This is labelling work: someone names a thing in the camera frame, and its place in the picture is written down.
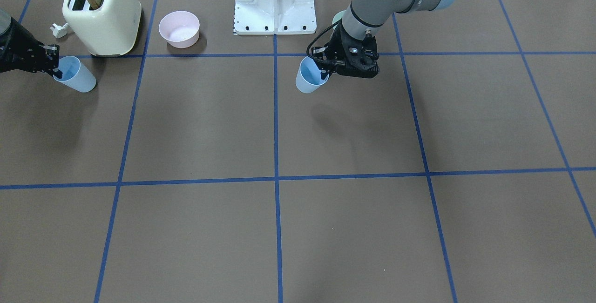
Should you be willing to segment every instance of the cable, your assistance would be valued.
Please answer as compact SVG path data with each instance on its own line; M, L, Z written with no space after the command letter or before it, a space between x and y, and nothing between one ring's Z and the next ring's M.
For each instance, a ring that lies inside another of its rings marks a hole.
M313 40L308 47L306 47L306 56L310 57L311 59L315 60L315 61L319 61L320 63L325 63L326 65L335 65L336 63L331 62L331 61L326 61L324 59L320 59L319 57L315 57L314 55L312 55L311 53L311 47L315 44L315 42L317 42L317 40L319 40L321 38L321 36L323 36L323 34L325 34L327 31L329 31L330 29L334 28L337 24L339 24L339 22L341 21L338 20L334 23L332 23L332 25L326 29L324 29L321 33L319 33L319 35L317 35L317 37L315 38L315 40Z

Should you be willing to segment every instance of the white stand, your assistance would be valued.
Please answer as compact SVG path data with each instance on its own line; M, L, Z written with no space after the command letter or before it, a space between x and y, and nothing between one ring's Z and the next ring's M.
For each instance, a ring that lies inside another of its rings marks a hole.
M315 0L236 0L236 34L312 34Z

